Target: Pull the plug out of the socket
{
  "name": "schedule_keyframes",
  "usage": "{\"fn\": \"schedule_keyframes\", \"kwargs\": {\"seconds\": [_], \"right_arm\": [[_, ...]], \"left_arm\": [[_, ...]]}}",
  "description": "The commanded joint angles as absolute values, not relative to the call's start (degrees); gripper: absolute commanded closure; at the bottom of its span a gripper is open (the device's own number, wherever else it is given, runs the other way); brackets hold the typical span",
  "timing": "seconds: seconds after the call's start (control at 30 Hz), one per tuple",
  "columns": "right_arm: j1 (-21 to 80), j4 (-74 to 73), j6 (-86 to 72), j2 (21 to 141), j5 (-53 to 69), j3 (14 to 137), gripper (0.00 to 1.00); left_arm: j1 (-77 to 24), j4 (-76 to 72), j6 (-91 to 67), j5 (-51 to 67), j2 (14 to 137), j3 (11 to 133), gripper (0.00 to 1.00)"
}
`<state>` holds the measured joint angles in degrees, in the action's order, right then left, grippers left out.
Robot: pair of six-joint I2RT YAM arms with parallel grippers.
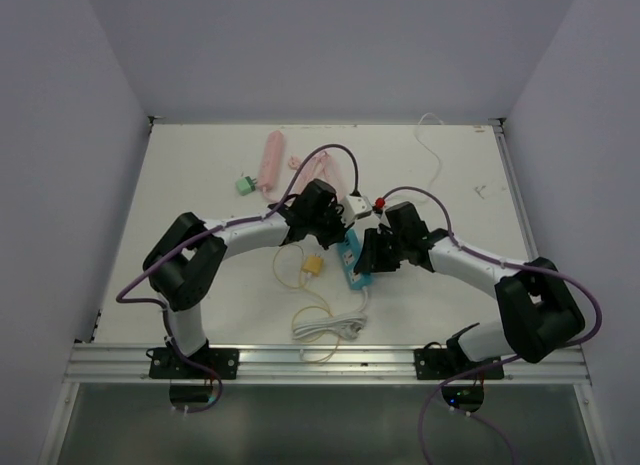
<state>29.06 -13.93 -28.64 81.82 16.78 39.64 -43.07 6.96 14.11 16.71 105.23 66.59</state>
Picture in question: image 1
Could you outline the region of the green USB charger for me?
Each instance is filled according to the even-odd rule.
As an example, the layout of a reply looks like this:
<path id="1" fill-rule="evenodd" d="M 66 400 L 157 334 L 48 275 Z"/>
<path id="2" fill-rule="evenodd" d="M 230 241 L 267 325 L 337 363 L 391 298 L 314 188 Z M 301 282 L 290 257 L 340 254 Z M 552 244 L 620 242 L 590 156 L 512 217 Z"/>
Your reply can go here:
<path id="1" fill-rule="evenodd" d="M 251 176 L 242 176 L 235 182 L 235 187 L 240 196 L 246 196 L 257 189 L 257 180 Z"/>

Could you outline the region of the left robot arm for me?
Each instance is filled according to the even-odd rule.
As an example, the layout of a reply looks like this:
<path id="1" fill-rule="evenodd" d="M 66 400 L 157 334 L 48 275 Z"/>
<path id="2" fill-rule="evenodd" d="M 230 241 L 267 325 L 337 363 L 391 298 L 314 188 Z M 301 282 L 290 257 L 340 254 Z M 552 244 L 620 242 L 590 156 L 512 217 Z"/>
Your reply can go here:
<path id="1" fill-rule="evenodd" d="M 335 189 L 315 179 L 291 204 L 269 206 L 256 219 L 219 222 L 208 233 L 205 222 L 188 212 L 180 215 L 143 262 L 151 288 L 161 297 L 172 364 L 185 377 L 201 375 L 208 364 L 208 340 L 201 318 L 206 297 L 226 259 L 262 248 L 275 248 L 313 236 L 323 248 L 341 241 L 347 226 Z"/>

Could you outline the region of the pink power strip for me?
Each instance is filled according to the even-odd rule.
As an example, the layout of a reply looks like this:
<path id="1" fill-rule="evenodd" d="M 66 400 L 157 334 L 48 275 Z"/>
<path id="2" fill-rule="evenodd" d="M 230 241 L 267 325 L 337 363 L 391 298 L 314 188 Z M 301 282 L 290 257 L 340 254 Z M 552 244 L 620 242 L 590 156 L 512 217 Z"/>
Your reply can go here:
<path id="1" fill-rule="evenodd" d="M 271 132 L 265 143 L 257 177 L 260 190 L 269 191 L 277 185 L 284 148 L 284 135 L 280 131 Z"/>

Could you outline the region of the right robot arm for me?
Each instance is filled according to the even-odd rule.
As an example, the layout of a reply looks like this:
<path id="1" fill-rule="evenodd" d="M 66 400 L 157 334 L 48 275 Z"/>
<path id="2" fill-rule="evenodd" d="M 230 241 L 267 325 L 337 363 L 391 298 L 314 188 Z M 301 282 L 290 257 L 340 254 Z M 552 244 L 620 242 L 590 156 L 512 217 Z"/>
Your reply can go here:
<path id="1" fill-rule="evenodd" d="M 407 262 L 457 279 L 497 303 L 498 320 L 469 325 L 446 341 L 445 364 L 454 376 L 468 377 L 482 361 L 504 355 L 538 363 L 584 330 L 584 316 L 553 262 L 509 265 L 495 255 L 467 251 L 449 231 L 429 229 L 410 202 L 377 202 L 374 213 L 379 225 L 365 230 L 357 272 L 394 272 Z"/>

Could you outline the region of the blue power strip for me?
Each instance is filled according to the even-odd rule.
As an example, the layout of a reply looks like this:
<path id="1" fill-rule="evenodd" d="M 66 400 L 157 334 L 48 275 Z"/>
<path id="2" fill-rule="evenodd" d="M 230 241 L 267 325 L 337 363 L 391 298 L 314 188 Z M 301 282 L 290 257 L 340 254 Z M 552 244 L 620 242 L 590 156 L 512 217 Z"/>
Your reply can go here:
<path id="1" fill-rule="evenodd" d="M 355 272 L 355 265 L 362 248 L 353 229 L 347 231 L 344 240 L 336 244 L 336 249 L 349 288 L 354 291 L 363 291 L 365 287 L 369 287 L 372 283 L 371 276 Z"/>

